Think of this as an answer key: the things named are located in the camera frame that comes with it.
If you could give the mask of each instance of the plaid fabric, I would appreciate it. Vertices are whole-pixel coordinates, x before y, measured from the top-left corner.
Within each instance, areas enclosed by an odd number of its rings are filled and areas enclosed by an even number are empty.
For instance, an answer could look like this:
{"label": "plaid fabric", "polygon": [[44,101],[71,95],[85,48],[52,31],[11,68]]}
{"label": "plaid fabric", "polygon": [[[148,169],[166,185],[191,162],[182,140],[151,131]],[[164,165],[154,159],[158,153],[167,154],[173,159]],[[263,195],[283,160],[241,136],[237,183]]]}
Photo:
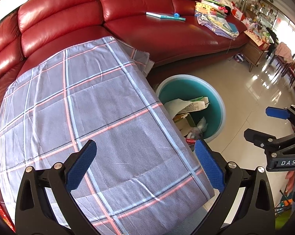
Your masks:
{"label": "plaid fabric", "polygon": [[25,167],[64,162],[88,139],[97,156],[71,193],[101,234],[164,234],[214,195],[145,79],[152,65],[148,53],[104,37],[55,54],[9,86],[0,187],[12,219]]}

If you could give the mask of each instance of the white tile floor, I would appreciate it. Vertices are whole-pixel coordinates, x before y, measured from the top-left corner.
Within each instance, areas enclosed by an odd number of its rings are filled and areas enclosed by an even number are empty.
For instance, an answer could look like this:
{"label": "white tile floor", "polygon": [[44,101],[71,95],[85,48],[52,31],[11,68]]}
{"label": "white tile floor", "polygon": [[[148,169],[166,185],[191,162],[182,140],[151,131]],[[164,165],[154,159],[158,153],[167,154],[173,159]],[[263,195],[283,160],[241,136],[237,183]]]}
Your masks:
{"label": "white tile floor", "polygon": [[[226,107],[226,123],[221,134],[209,143],[213,151],[220,152],[225,160],[236,162],[241,168],[255,169],[266,166],[264,151],[245,141],[243,132],[247,128],[262,131],[277,138],[291,134],[289,121],[267,117],[268,106],[289,107],[295,104],[295,93],[280,74],[274,78],[275,62],[254,67],[249,72],[247,62],[234,59],[199,68],[192,74],[210,83],[222,97]],[[279,190],[286,185],[285,172],[267,172],[274,202],[281,199]],[[243,195],[239,190],[236,201],[225,222],[231,223]],[[209,210],[216,196],[205,204]]]}

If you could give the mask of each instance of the metal screw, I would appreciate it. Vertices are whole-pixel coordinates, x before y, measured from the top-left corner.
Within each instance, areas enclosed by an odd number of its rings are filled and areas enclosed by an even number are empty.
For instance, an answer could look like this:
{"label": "metal screw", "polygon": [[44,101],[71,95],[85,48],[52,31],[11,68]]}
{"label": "metal screw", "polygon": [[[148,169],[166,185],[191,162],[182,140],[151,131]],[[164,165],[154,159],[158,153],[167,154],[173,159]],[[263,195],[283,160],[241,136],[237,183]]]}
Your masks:
{"label": "metal screw", "polygon": [[258,167],[257,169],[258,169],[258,171],[259,171],[260,173],[265,172],[265,169],[264,169],[262,166]]}
{"label": "metal screw", "polygon": [[26,172],[31,172],[32,171],[32,167],[31,166],[28,166],[27,168],[26,168]]}
{"label": "metal screw", "polygon": [[234,162],[230,162],[230,163],[228,163],[228,166],[229,166],[231,169],[234,169],[234,168],[237,167],[236,163],[234,163]]}
{"label": "metal screw", "polygon": [[62,164],[61,163],[56,163],[56,164],[54,164],[54,169],[60,169],[60,168],[62,168]]}

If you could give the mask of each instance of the red leather sofa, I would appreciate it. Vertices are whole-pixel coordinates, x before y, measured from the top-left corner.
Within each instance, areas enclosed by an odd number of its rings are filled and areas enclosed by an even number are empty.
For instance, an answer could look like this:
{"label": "red leather sofa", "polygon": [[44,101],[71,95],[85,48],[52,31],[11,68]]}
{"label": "red leather sofa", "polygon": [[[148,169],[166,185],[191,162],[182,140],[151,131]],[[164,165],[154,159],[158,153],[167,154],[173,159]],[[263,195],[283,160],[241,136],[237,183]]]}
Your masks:
{"label": "red leather sofa", "polygon": [[[6,88],[25,71],[64,48],[108,35],[150,53],[155,62],[150,84],[236,54],[248,41],[244,24],[228,16],[240,35],[234,41],[217,36],[198,25],[195,1],[27,1],[0,24],[0,105]],[[179,13],[186,21],[154,18],[146,11]]]}

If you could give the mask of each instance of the wooden cabinet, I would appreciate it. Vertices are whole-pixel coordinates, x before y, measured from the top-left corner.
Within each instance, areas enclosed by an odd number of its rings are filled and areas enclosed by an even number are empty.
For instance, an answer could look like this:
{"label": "wooden cabinet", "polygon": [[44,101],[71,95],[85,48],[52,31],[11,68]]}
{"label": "wooden cabinet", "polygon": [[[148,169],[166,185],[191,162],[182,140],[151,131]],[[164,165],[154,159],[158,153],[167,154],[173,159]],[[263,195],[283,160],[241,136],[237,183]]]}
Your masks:
{"label": "wooden cabinet", "polygon": [[268,51],[260,50],[254,41],[250,40],[244,46],[242,54],[245,59],[251,63],[249,72],[252,70],[253,66],[258,66],[264,59]]}

